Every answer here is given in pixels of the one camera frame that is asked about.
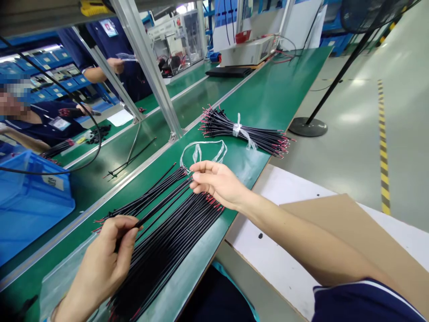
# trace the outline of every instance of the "white machine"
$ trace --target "white machine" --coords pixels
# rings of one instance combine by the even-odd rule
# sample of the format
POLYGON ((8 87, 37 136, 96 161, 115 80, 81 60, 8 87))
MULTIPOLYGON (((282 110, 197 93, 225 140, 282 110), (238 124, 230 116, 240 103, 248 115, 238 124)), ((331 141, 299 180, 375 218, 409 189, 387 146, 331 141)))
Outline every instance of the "white machine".
POLYGON ((221 66, 258 65, 274 52, 274 36, 268 36, 252 42, 235 44, 220 51, 221 66))

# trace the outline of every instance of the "blue shirt sleeve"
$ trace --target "blue shirt sleeve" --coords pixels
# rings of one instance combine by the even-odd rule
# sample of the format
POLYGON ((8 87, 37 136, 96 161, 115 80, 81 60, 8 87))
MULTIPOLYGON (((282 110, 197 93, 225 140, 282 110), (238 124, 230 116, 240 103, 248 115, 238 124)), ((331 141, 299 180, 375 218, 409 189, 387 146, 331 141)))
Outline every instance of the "blue shirt sleeve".
POLYGON ((424 322, 425 318, 400 294, 365 279, 332 288, 315 287, 312 322, 424 322))
POLYGON ((94 59, 79 40, 72 28, 65 28, 57 31, 63 46, 73 58, 76 66, 83 74, 85 69, 96 66, 94 59))

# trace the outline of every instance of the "yellow tool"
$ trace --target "yellow tool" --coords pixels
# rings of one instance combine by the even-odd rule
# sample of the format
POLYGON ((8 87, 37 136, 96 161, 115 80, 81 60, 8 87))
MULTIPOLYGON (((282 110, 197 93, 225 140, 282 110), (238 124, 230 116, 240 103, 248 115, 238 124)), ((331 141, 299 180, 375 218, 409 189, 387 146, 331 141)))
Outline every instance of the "yellow tool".
POLYGON ((80 12, 87 17, 114 13, 110 1, 104 0, 80 0, 80 12))

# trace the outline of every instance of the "yellow black floor tape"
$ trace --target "yellow black floor tape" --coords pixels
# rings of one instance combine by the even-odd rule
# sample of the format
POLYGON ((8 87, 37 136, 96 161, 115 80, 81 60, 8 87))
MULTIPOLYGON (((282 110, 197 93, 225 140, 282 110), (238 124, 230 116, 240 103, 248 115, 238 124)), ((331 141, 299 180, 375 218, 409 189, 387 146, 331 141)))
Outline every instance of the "yellow black floor tape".
POLYGON ((379 88, 379 132, 380 132, 380 170, 381 170, 381 207, 390 215, 389 166, 387 162, 386 118, 384 115, 383 82, 378 80, 379 88))

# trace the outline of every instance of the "forearm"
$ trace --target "forearm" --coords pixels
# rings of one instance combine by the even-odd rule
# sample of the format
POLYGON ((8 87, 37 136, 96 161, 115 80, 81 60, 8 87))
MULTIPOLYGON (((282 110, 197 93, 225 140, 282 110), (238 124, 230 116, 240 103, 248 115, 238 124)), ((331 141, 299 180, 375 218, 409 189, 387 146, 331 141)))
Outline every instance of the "forearm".
POLYGON ((32 137, 15 131, 14 129, 8 131, 6 135, 21 144, 23 147, 33 150, 35 153, 43 153, 50 148, 50 146, 45 142, 33 139, 32 137))
POLYGON ((395 283, 353 247, 306 220, 249 192, 239 211, 294 257, 323 286, 374 278, 395 283))
POLYGON ((93 84, 102 83, 107 79, 106 75, 104 74, 103 70, 100 67, 88 68, 84 72, 84 76, 88 81, 90 81, 93 84))

